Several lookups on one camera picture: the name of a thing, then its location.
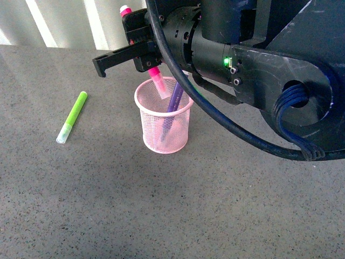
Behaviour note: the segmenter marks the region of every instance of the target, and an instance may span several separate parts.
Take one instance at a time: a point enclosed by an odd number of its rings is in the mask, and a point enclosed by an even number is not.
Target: white wall
[[[115,50],[126,46],[120,7],[145,0],[0,0],[0,44]]]

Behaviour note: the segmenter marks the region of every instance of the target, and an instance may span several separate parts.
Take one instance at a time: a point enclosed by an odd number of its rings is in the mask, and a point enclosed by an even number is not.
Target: green led light
[[[227,66],[230,62],[230,58],[224,58],[224,66]]]
[[[232,58],[230,58],[230,57],[225,57],[225,58],[224,58],[224,66],[226,66],[226,67],[232,67]]]

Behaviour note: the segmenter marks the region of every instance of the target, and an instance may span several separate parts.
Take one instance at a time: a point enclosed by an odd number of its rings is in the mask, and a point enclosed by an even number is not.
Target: screw
[[[230,73],[231,74],[236,74],[238,72],[238,68],[236,66],[230,68]]]
[[[236,85],[236,86],[238,86],[238,85],[242,84],[242,80],[241,80],[240,78],[235,78],[235,79],[233,80],[233,84]]]

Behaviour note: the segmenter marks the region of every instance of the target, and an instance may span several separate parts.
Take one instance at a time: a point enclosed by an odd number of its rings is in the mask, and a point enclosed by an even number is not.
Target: pink highlighter
[[[124,15],[132,12],[131,8],[129,8],[127,5],[124,5],[123,7],[120,8],[120,15],[123,17]],[[158,93],[160,94],[162,99],[170,97],[170,92],[169,89],[163,79],[163,75],[161,74],[159,68],[153,67],[152,69],[148,70],[151,79],[153,83],[155,84]]]

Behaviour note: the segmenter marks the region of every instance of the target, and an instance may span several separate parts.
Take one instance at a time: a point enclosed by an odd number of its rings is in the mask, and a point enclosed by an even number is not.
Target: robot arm
[[[125,15],[132,45],[95,58],[99,75],[132,58],[140,72],[162,60],[208,115],[246,142],[292,160],[345,158],[345,3],[197,2],[147,0],[148,11]],[[197,83],[210,85],[204,77],[233,87],[236,97],[215,92],[231,104],[260,109],[266,122],[302,152],[267,143],[236,125],[198,96],[181,69],[193,73]]]

